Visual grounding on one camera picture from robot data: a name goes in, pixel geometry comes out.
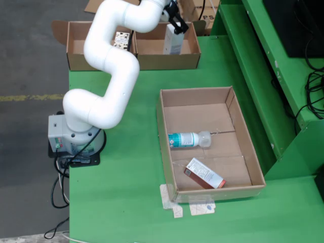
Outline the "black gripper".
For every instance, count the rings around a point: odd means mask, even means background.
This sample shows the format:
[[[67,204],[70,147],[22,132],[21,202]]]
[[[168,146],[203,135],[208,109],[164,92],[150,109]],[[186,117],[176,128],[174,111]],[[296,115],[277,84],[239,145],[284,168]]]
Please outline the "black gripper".
[[[177,1],[170,1],[163,10],[163,22],[169,22],[174,27],[174,34],[185,33],[188,25],[182,19],[179,13]]]

